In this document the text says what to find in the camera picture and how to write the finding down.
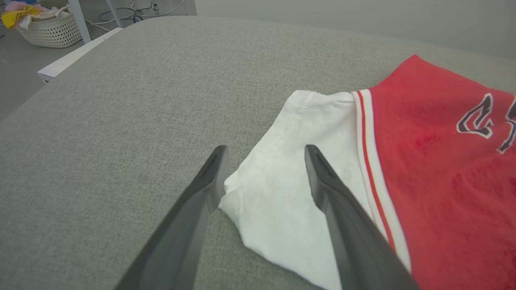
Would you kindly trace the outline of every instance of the white wall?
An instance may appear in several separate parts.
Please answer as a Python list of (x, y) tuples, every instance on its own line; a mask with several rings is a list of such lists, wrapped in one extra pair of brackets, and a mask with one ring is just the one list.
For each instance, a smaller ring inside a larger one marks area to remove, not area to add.
[(392, 36), (516, 59), (516, 0), (196, 0), (198, 15)]

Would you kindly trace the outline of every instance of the pink cloth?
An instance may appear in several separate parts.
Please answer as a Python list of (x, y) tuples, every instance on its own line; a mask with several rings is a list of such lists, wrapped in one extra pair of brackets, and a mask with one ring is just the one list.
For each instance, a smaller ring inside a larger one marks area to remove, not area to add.
[[(5, 7), (5, 11), (11, 12), (11, 11), (23, 10), (23, 8), (25, 8), (25, 6), (27, 6), (27, 5), (28, 4), (25, 2), (12, 1), (11, 3), (7, 4), (7, 6)], [(47, 12), (49, 10), (48, 8), (42, 7), (40, 4), (35, 4), (32, 6), (36, 7), (36, 9), (40, 10), (41, 12)]]

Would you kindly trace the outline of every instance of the red and white striped trim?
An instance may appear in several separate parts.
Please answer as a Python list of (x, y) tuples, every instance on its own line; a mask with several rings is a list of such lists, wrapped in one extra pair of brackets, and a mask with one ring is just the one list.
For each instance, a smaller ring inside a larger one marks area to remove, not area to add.
[(373, 212), (374, 222), (410, 272), (409, 249), (396, 210), (387, 191), (376, 149), (371, 92), (361, 90), (351, 94), (355, 97), (355, 103), (357, 104), (357, 139), (360, 167), (364, 176), (367, 199)]

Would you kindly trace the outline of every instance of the clothing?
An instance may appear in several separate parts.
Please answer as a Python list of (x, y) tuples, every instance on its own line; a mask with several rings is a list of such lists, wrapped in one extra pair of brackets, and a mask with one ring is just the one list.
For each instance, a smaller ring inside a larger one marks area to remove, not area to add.
[(317, 145), (332, 165), (347, 165), (335, 166), (335, 172), (370, 214), (355, 130), (350, 93), (294, 92), (226, 180), (219, 205), (246, 247), (325, 289), (340, 289), (341, 284), (325, 216), (310, 193), (304, 145)]
[(28, 29), (33, 18), (36, 18), (36, 19), (37, 18), (49, 18), (52, 16), (56, 16), (58, 18), (65, 18), (68, 15), (70, 15), (68, 12), (65, 12), (65, 11), (61, 11), (59, 14), (57, 14), (57, 11), (58, 11), (58, 9), (56, 7), (52, 7), (51, 10), (47, 9), (46, 12), (42, 12), (39, 15), (30, 14), (30, 15), (24, 16), (23, 18), (20, 19), (20, 21), (18, 21), (18, 25), (23, 29)]
[[(516, 97), (417, 56), (354, 95), (365, 159), (379, 158), (370, 169), (386, 184), (376, 204), (392, 200), (416, 281), (428, 290), (515, 288)], [(385, 213), (387, 230), (395, 218)]]
[[(25, 6), (27, 6), (27, 4), (30, 4), (30, 2), (11, 1), (5, 7), (5, 11), (6, 12), (12, 12), (12, 11), (17, 11), (17, 10), (23, 10), (23, 8), (25, 8)], [(31, 6), (34, 6), (34, 7), (38, 8), (39, 10), (41, 10), (41, 12), (47, 12), (48, 11), (47, 8), (42, 7), (40, 4), (34, 4), (34, 5), (31, 5)]]
[(244, 245), (338, 289), (304, 166), (315, 144), (423, 290), (515, 287), (515, 103), (417, 56), (369, 90), (297, 91), (220, 208)]
[(21, 18), (31, 14), (39, 15), (40, 12), (41, 10), (39, 10), (38, 8), (31, 5), (27, 5), (23, 8), (23, 10), (2, 13), (2, 21), (8, 29), (13, 29), (16, 26), (16, 23), (20, 21)]

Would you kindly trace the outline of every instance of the cable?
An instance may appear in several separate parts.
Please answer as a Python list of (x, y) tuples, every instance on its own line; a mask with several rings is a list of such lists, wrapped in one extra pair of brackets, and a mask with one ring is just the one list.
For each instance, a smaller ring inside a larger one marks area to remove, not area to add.
[[(132, 8), (125, 8), (125, 7), (120, 7), (120, 8), (117, 8), (116, 10), (119, 10), (119, 9), (132, 10)], [(112, 21), (112, 20), (104, 20), (104, 19), (100, 18), (102, 15), (105, 15), (105, 14), (108, 14), (108, 13), (111, 13), (111, 11), (107, 11), (107, 12), (104, 12), (104, 13), (100, 14), (100, 15), (99, 15), (99, 20), (100, 20), (100, 21), (104, 21), (104, 22)]]
[(170, 11), (166, 12), (166, 13), (163, 13), (163, 14), (159, 14), (159, 15), (145, 15), (145, 14), (142, 14), (141, 16), (142, 16), (142, 17), (145, 17), (145, 18), (163, 16), (163, 15), (166, 15), (166, 14), (169, 14), (169, 13), (174, 12), (176, 9), (178, 9), (179, 7), (181, 7), (181, 5), (182, 5), (183, 3), (185, 3), (185, 0), (183, 0), (183, 1), (181, 2), (181, 4), (179, 4), (179, 5), (178, 5), (177, 7), (175, 7), (174, 9), (172, 9), (172, 10), (170, 10)]
[[(132, 19), (132, 17), (133, 17), (133, 14), (131, 13), (131, 14), (126, 15), (126, 16), (124, 16), (124, 17), (120, 18), (120, 19), (127, 19), (127, 18)], [(106, 23), (113, 22), (113, 21), (115, 21), (115, 19), (114, 19), (114, 18), (113, 18), (113, 19), (111, 19), (111, 20), (108, 20), (108, 21), (98, 22), (98, 23), (93, 23), (93, 22), (91, 22), (91, 21), (89, 21), (89, 20), (88, 20), (88, 22), (89, 22), (90, 24), (92, 24), (92, 25), (102, 25), (102, 24), (106, 24)]]
[(107, 28), (105, 28), (105, 27), (102, 27), (102, 26), (100, 26), (100, 25), (98, 25), (98, 24), (95, 24), (95, 23), (93, 23), (93, 22), (91, 22), (91, 21), (89, 21), (89, 20), (87, 20), (87, 19), (84, 19), (84, 21), (86, 21), (86, 22), (88, 22), (89, 24), (91, 24), (91, 25), (93, 25), (93, 26), (96, 26), (96, 27), (98, 27), (98, 28), (100, 28), (100, 29), (103, 29), (103, 30), (105, 30), (105, 31), (107, 31), (107, 32), (110, 32), (110, 31), (111, 31), (111, 30), (109, 30), (109, 29), (107, 29)]
[(134, 9), (134, 2), (133, 2), (133, 0), (129, 0), (129, 2), (130, 2), (130, 4), (131, 4), (130, 8), (131, 8), (131, 9), (133, 9), (134, 11), (138, 11), (138, 12), (140, 12), (140, 13), (141, 13), (142, 11), (144, 11), (144, 10), (147, 10), (147, 9), (151, 9), (151, 8), (152, 8), (152, 1), (151, 1), (151, 5), (150, 5), (148, 8), (141, 8), (141, 9)]

